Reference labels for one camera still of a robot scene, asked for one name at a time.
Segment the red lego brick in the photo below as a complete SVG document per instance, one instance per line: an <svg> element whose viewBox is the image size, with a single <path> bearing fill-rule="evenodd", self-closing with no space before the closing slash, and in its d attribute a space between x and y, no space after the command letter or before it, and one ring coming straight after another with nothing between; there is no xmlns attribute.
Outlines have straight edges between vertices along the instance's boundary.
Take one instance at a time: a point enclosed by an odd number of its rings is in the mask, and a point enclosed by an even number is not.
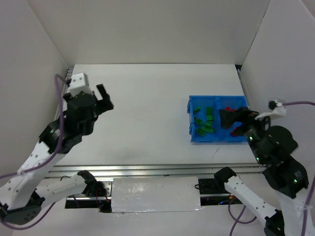
<svg viewBox="0 0 315 236"><path fill-rule="evenodd" d="M231 135L232 137L240 136L241 134L240 134L240 131L239 131L239 127L238 127L238 126L235 127L235 128L230 132L230 135Z"/></svg>

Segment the red arch lego piece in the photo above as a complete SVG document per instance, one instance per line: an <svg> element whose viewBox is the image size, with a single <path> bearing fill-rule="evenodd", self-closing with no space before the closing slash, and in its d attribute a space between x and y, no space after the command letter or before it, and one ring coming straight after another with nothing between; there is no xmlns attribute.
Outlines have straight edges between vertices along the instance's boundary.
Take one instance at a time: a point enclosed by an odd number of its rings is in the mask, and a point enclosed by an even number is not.
<svg viewBox="0 0 315 236"><path fill-rule="evenodd" d="M225 107L224 110L225 110L225 111L231 111L231 112L236 111L236 109L230 108L230 107Z"/></svg>

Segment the green lego bricks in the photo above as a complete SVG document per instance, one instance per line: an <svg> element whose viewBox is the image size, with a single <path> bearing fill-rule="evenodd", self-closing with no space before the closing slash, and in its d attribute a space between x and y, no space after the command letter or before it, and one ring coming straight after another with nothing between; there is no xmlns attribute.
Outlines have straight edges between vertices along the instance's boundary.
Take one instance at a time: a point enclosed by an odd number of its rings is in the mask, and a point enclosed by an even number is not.
<svg viewBox="0 0 315 236"><path fill-rule="evenodd" d="M212 112L212 107L206 107L206 108L205 108L205 113L206 113L207 116L208 116L208 115L212 115L212 114L213 114L213 112Z"/></svg>

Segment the green small lego brick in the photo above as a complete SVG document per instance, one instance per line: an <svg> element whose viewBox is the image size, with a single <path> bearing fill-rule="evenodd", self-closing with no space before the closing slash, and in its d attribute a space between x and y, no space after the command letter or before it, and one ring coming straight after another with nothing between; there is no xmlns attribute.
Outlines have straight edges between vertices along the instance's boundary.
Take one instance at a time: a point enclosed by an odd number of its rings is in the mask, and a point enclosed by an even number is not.
<svg viewBox="0 0 315 236"><path fill-rule="evenodd" d="M196 108L193 109L193 112L194 112L194 113L199 112L200 109L201 109L200 107L196 107Z"/></svg>

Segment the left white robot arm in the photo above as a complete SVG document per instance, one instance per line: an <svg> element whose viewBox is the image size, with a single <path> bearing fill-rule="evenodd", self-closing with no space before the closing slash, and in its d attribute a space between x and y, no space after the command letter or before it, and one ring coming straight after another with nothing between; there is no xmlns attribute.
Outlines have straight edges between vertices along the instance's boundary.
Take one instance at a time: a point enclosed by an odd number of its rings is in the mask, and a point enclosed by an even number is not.
<svg viewBox="0 0 315 236"><path fill-rule="evenodd" d="M114 108L103 84L96 86L102 99L94 92L81 90L67 93L63 99L67 110L47 125L34 150L17 173L0 189L0 222L17 230L27 229L43 208L71 195L106 196L104 184L87 170L40 187L40 182L57 162L63 159L84 136L91 135L98 116Z"/></svg>

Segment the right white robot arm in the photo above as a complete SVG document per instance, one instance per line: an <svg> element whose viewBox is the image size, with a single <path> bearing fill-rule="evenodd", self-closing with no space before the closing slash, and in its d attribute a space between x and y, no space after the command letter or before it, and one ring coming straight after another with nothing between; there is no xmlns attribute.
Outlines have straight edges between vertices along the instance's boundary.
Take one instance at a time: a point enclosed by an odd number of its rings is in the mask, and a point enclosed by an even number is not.
<svg viewBox="0 0 315 236"><path fill-rule="evenodd" d="M229 167L216 172L214 178L219 188L235 196L257 217L267 236L313 236L310 201L315 185L309 183L305 167L291 156L298 144L290 131L270 124L272 118L285 115L282 105L261 114L247 107L219 110L222 129L235 122L241 124L232 133L246 138L257 163L265 167L262 174L275 190L280 209L256 195Z"/></svg>

